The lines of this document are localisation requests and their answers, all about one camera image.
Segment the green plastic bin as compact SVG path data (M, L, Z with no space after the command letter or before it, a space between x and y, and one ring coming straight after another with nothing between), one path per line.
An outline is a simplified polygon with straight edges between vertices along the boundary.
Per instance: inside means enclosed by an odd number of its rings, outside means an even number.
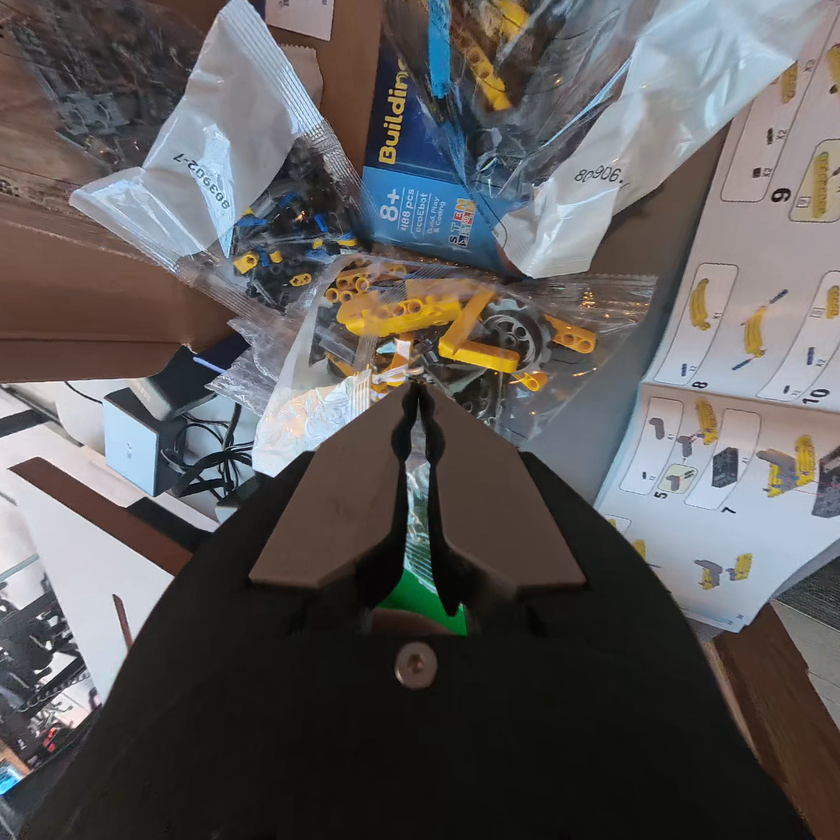
M380 602L378 607L422 616L452 634L460 637L467 635L466 615L463 607L459 607L453 616L448 615L435 588L425 585L406 566L402 569L402 576L397 585Z

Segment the white paper slip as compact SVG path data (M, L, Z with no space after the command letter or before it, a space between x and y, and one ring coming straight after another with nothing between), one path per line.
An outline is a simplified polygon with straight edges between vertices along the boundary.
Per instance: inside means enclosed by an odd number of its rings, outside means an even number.
M293 34L330 41L334 4L334 1L265 1L265 21Z

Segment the large clear printed bag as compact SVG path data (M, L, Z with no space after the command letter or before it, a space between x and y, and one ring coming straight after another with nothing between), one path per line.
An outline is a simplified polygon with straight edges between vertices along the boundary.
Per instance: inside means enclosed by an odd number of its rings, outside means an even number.
M99 175L144 161L202 41L188 17L155 2L2 2L2 58L34 82L51 129Z

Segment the open instruction booklet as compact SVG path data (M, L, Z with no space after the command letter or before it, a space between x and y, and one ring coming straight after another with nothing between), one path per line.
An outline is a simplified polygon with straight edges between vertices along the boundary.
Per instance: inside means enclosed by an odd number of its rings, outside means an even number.
M836 17L733 120L596 499L722 631L838 543L838 40Z

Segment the wooden post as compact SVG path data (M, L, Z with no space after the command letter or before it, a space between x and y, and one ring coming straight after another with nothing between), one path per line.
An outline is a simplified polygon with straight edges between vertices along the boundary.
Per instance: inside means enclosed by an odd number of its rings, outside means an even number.
M705 643L753 754L818 839L839 838L839 734L805 658L772 605Z

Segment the clear bag of yellow beams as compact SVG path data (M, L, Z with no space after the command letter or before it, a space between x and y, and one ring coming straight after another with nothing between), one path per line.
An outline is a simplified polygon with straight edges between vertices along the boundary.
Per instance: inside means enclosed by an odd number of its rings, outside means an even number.
M433 385L527 448L645 319L658 279L572 274L508 280L441 262L342 257L275 328L247 324L261 396L254 470L275 476L365 409Z

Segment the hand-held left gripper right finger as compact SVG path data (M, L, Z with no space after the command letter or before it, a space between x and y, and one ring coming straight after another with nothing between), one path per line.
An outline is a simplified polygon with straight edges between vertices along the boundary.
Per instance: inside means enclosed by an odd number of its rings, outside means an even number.
M427 524L446 613L474 616L586 578L519 451L430 385L417 387L429 463Z

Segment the white label small parts bag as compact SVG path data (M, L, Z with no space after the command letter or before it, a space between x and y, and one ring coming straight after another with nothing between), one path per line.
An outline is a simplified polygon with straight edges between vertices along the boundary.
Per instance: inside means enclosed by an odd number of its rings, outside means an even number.
M364 242L361 180L248 2L216 16L143 163L70 205L242 317L302 308Z

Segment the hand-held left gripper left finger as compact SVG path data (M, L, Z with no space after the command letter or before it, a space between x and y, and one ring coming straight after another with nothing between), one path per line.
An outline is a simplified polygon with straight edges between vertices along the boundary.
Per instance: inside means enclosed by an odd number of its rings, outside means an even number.
M417 385L401 385L321 444L250 581L311 593L347 586L353 604L383 602L403 574L416 419Z

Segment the large white label parts bag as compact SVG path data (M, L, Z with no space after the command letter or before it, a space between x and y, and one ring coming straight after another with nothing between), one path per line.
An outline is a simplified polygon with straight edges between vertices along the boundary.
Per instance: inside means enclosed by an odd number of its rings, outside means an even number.
M385 37L507 263L589 269L613 217L787 70L830 2L384 2Z

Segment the black box device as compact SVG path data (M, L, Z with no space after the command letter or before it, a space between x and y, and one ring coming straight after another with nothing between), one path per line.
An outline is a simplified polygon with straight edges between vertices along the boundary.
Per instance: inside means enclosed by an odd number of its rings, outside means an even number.
M182 346L161 371L137 381L136 393L152 417L169 421L213 399L208 386L221 373Z

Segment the grey power adapter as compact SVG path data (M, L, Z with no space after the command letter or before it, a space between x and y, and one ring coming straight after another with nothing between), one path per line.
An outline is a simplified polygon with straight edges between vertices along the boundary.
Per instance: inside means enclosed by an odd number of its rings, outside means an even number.
M107 465L149 497L173 488L193 461L187 450L190 430L215 428L193 423L185 414L155 418L129 387L102 399Z

